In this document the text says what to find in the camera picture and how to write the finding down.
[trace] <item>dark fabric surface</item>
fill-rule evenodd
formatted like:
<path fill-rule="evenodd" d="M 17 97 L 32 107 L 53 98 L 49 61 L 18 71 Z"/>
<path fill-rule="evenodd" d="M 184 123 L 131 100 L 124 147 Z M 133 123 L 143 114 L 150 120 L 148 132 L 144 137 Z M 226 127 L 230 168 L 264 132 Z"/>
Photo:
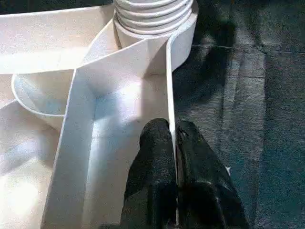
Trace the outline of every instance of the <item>dark fabric surface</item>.
<path fill-rule="evenodd" d="M 305 3 L 199 5 L 173 74 L 176 119 L 195 122 L 231 167 L 253 228 L 305 228 Z"/>

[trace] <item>gray cloth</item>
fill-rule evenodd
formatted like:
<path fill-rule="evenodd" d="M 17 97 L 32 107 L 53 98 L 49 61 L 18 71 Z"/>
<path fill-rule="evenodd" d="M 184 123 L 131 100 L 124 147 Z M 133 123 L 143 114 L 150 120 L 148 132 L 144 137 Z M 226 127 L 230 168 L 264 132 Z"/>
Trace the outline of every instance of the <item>gray cloth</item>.
<path fill-rule="evenodd" d="M 256 229 L 305 228 L 305 4 L 280 3 L 205 3 L 219 15 L 199 18 L 173 75 L 176 119 L 195 122 L 231 167 Z M 234 22 L 235 44 L 209 31 L 223 32 L 213 20 Z"/>

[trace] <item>plastic compartment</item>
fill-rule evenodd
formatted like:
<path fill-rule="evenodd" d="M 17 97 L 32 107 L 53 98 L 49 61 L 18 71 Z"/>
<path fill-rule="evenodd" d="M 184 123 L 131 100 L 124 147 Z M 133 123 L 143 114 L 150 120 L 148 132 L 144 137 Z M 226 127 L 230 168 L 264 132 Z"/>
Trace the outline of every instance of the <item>plastic compartment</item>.
<path fill-rule="evenodd" d="M 120 223 L 128 170 L 138 153 L 142 128 L 163 117 L 175 138 L 171 76 L 190 52 L 197 10 L 170 37 L 134 38 L 131 45 L 109 49 L 100 57 L 92 44 L 89 61 L 76 69 L 72 80 L 43 229 Z M 152 57 L 159 51 L 164 63 L 153 67 Z M 152 69 L 158 66 L 163 69 L 156 74 Z"/>
<path fill-rule="evenodd" d="M 0 109 L 0 228 L 40 228 L 58 139 L 16 100 Z"/>
<path fill-rule="evenodd" d="M 73 69 L 113 5 L 0 16 L 0 74 Z"/>
<path fill-rule="evenodd" d="M 25 109 L 60 131 L 72 76 L 73 70 L 15 74 L 11 88 Z"/>

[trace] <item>dark gray fabric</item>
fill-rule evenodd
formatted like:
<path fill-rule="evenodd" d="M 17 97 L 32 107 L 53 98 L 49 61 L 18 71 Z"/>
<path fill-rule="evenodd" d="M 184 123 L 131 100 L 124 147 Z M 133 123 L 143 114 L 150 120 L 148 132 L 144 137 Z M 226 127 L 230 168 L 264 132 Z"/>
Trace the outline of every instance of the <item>dark gray fabric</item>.
<path fill-rule="evenodd" d="M 231 167 L 254 228 L 305 228 L 305 3 L 206 2 L 173 74 L 176 119 Z"/>

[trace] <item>ribbed cylinder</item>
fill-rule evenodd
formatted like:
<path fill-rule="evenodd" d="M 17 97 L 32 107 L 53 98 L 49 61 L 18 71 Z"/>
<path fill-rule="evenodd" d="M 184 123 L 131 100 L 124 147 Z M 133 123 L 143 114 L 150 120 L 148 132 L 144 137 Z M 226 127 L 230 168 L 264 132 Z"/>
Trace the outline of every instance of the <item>ribbed cylinder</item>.
<path fill-rule="evenodd" d="M 114 0 L 119 23 L 142 35 L 160 35 L 182 25 L 192 13 L 193 0 Z"/>

